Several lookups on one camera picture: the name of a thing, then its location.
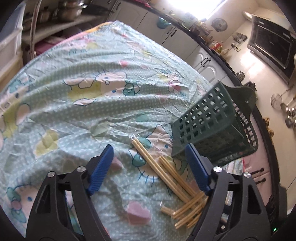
hello kitty tablecloth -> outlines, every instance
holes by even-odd
[[[170,123],[210,88],[183,60],[118,21],[49,49],[0,94],[0,205],[25,236],[47,172],[72,172],[111,144],[112,167],[92,201],[112,240],[186,240],[191,230],[176,231],[160,212],[161,203],[176,209],[181,201],[139,156],[131,136],[155,158],[155,150],[170,156]],[[171,162],[195,187],[187,163]],[[70,192],[67,200],[81,232]]]

black range hood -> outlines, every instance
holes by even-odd
[[[295,71],[296,39],[290,31],[259,16],[252,16],[248,48],[270,65],[288,84]]]

shelf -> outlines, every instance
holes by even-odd
[[[36,26],[35,43],[55,34],[69,27],[86,23],[104,16],[99,15],[81,15],[75,21],[68,23],[60,23],[57,19],[48,23],[38,24]],[[30,30],[22,32],[22,41],[26,44],[30,44]]]

green plastic basket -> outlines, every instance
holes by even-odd
[[[219,81],[172,124],[172,156],[181,154],[188,143],[220,166],[254,153],[258,139],[250,114],[255,101],[251,88],[231,88]]]

wooden chopstick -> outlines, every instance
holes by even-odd
[[[165,207],[165,206],[161,206],[160,211],[162,213],[165,213],[165,214],[170,215],[170,216],[172,216],[173,213],[174,213],[174,210],[173,209],[170,209],[170,208]]]
[[[173,219],[179,218],[183,213],[185,213],[188,209],[194,206],[200,199],[205,196],[204,192],[199,192],[193,199],[191,199],[188,203],[183,205],[180,209],[174,212]]]
[[[138,139],[134,139],[132,144],[141,156],[148,162],[151,168],[159,175],[166,185],[174,192],[174,194],[183,202],[189,202],[189,198],[182,192],[182,190],[174,183],[171,177],[161,168],[161,166],[153,159],[145,147],[140,143]]]
[[[181,177],[179,173],[171,166],[171,164],[168,162],[168,160],[164,156],[160,156],[160,162],[165,167],[165,169],[168,170],[168,172],[175,178],[175,180],[181,185],[181,187],[184,188],[188,194],[190,194],[192,197],[195,197],[196,192],[188,185],[187,182],[184,181],[184,179]]]
[[[187,224],[187,228],[191,228],[193,225],[195,225],[197,223],[197,221],[199,220],[200,215],[201,215],[201,213],[199,215],[197,215],[189,224]]]
[[[185,223],[189,222],[190,219],[192,219],[194,217],[194,215],[199,214],[199,212],[205,206],[206,202],[207,202],[207,198],[205,198],[205,200],[201,204],[199,204],[191,213],[189,213],[187,216],[185,216],[180,221],[178,221],[175,224],[176,229],[180,228],[182,225],[184,225]]]

